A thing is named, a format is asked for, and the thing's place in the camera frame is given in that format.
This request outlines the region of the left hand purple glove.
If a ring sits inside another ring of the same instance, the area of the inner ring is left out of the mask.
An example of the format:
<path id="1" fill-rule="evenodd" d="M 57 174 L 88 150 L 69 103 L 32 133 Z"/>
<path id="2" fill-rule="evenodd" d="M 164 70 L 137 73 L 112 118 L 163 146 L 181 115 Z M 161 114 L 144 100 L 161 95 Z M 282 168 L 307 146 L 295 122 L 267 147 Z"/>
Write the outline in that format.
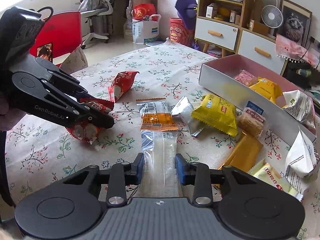
<path id="1" fill-rule="evenodd" d="M 16 108 L 10 108 L 7 100 L 3 94 L 1 94 L 0 115 L 0 131 L 9 131 L 26 115 L 26 113 Z"/>

